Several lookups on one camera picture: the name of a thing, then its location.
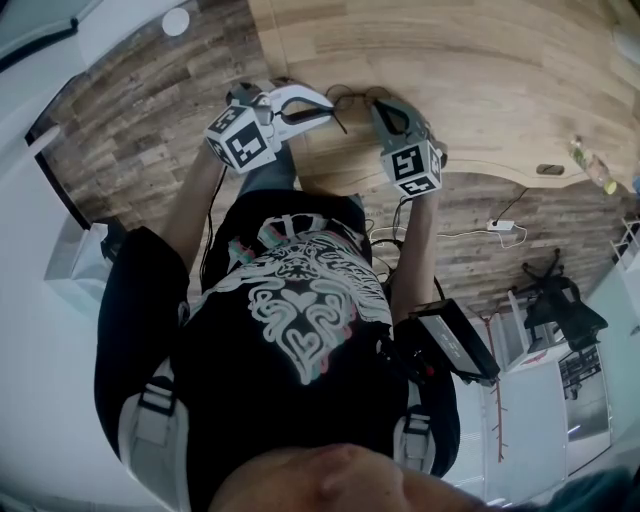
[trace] power strip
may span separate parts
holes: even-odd
[[[511,231],[515,222],[512,220],[499,220],[497,223],[493,219],[487,222],[487,231]]]

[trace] sleeve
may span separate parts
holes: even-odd
[[[118,457],[122,405],[169,356],[188,285],[184,263],[164,240],[146,228],[129,234],[100,307],[94,381],[98,417]]]

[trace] wooden table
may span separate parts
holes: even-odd
[[[568,145],[584,137],[631,189],[640,69],[618,55],[598,0],[249,0],[273,76],[321,92],[383,86],[449,146],[449,172],[527,187],[587,179]],[[293,142],[303,187],[362,192],[386,182],[360,106]],[[560,177],[540,164],[562,165]]]

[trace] heart design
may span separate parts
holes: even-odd
[[[318,294],[316,292],[305,292],[298,294],[291,290],[280,290],[280,294],[285,300],[288,300],[293,304],[300,313],[303,313],[311,304],[318,300]]]

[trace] office chair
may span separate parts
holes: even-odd
[[[564,276],[564,266],[558,265],[560,249],[555,250],[555,258],[542,277],[529,270],[529,264],[523,263],[522,270],[533,280],[533,284],[522,290],[516,289],[516,297],[535,294],[533,304],[527,306],[525,329],[529,329],[534,343],[535,327],[556,322],[574,352],[584,350],[599,340],[598,331],[609,327],[607,321],[593,311],[580,299],[580,290],[576,284]]]

